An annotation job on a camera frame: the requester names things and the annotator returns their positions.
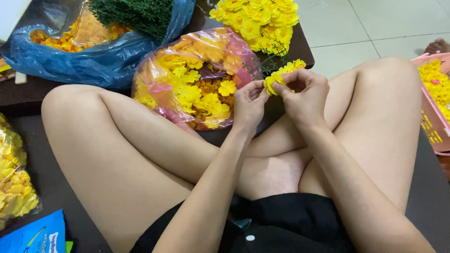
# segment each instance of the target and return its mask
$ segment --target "pile of yellow flowers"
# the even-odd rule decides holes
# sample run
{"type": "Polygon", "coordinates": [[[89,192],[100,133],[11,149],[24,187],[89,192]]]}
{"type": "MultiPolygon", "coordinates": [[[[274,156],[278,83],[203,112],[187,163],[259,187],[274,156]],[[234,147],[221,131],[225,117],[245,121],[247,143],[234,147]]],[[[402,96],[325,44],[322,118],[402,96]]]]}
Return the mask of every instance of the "pile of yellow flowers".
{"type": "Polygon", "coordinates": [[[75,19],[70,30],[64,32],[59,39],[50,37],[43,30],[34,30],[30,32],[30,40],[36,44],[76,53],[95,45],[108,43],[129,31],[131,31],[130,27],[117,23],[104,27],[91,11],[86,10],[75,19]]]}
{"type": "Polygon", "coordinates": [[[423,84],[430,92],[447,121],[450,121],[450,81],[447,75],[441,73],[441,61],[434,60],[418,68],[423,84]]]}
{"type": "Polygon", "coordinates": [[[298,23],[297,9],[293,0],[221,0],[209,14],[239,32],[253,51],[284,56],[298,23]]]}
{"type": "Polygon", "coordinates": [[[278,71],[272,72],[272,74],[265,78],[264,80],[264,87],[267,87],[267,94],[269,95],[278,95],[275,90],[272,88],[273,82],[278,82],[282,85],[287,85],[285,82],[283,82],[283,78],[281,77],[282,74],[292,72],[298,68],[304,68],[306,67],[306,63],[300,59],[297,59],[293,62],[289,62],[286,64],[286,66],[281,67],[278,69],[278,71]]]}
{"type": "Polygon", "coordinates": [[[23,170],[26,162],[22,138],[0,113],[0,230],[8,219],[29,213],[39,203],[30,176],[23,170]]]}
{"type": "Polygon", "coordinates": [[[176,116],[187,115],[181,120],[196,130],[225,127],[234,108],[235,82],[239,81],[235,74],[243,69],[245,61],[240,53],[253,54],[229,28],[183,35],[176,44],[144,60],[142,71],[138,66],[133,98],[151,109],[159,106],[176,116]],[[158,105],[154,98],[163,96],[160,91],[166,90],[171,92],[165,94],[164,101],[176,101],[158,105]]]}

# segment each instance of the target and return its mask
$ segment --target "tiled floor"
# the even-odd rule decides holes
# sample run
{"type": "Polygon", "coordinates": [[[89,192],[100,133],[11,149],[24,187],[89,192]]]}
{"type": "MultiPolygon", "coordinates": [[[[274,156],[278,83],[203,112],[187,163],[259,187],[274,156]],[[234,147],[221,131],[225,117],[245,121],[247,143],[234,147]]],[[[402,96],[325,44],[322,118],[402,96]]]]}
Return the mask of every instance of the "tiled floor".
{"type": "Polygon", "coordinates": [[[450,40],[450,0],[294,0],[315,58],[328,78],[369,59],[413,59],[436,38],[450,40]]]}

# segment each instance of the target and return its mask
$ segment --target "blue package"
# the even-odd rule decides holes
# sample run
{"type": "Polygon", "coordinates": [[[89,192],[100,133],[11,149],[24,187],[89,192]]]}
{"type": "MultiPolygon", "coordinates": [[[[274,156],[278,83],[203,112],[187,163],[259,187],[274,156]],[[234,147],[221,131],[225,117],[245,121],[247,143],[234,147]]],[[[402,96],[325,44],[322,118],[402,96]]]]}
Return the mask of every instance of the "blue package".
{"type": "Polygon", "coordinates": [[[65,253],[66,228],[63,210],[0,238],[1,253],[65,253]]]}
{"type": "Polygon", "coordinates": [[[0,48],[5,62],[20,73],[53,81],[109,89],[129,88],[141,60],[160,45],[177,38],[189,24],[195,6],[195,0],[173,1],[171,20],[162,41],[132,31],[109,45],[97,45],[70,53],[30,40],[30,32],[36,29],[52,37],[58,37],[68,30],[82,1],[32,1],[17,29],[0,48]]]}

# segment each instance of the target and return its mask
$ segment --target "black shorts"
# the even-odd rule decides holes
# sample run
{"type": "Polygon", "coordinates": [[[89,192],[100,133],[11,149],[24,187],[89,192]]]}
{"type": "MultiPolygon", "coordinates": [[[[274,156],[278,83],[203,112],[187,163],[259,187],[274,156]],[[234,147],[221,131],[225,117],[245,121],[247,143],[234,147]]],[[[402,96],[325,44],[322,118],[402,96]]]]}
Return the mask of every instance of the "black shorts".
{"type": "MultiPolygon", "coordinates": [[[[159,217],[130,253],[151,253],[181,204],[159,217]]],[[[230,212],[252,221],[244,229],[227,220],[220,253],[356,252],[330,198],[288,193],[254,201],[241,199],[232,204],[230,212]]]]}

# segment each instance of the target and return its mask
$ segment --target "pink basket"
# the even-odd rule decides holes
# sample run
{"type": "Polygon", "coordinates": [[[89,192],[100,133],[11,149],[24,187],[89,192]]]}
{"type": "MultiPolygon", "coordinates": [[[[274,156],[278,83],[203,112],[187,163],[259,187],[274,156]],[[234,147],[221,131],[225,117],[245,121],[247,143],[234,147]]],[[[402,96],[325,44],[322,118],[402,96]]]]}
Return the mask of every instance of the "pink basket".
{"type": "MultiPolygon", "coordinates": [[[[413,59],[412,62],[417,67],[420,67],[434,60],[441,60],[441,73],[450,72],[450,53],[433,55],[427,53],[413,59]]],[[[434,152],[437,155],[450,156],[450,154],[443,153],[450,151],[450,125],[424,84],[422,84],[421,125],[427,134],[434,152]]]]}

